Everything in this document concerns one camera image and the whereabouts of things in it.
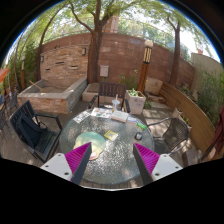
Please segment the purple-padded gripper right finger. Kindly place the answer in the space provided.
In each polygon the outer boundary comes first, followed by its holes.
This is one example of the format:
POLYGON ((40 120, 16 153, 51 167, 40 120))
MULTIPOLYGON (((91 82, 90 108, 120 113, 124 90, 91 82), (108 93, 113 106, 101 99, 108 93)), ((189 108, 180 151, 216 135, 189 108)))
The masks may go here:
POLYGON ((144 185, 182 169, 169 154, 157 154, 140 144, 133 144, 133 154, 144 185))

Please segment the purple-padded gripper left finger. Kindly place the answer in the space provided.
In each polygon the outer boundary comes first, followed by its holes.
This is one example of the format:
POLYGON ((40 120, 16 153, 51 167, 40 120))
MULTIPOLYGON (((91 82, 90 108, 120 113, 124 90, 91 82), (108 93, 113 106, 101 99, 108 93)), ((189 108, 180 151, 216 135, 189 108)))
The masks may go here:
POLYGON ((42 165, 41 168, 79 185, 83 178, 91 153, 91 143, 86 143, 66 154, 57 153, 42 165))

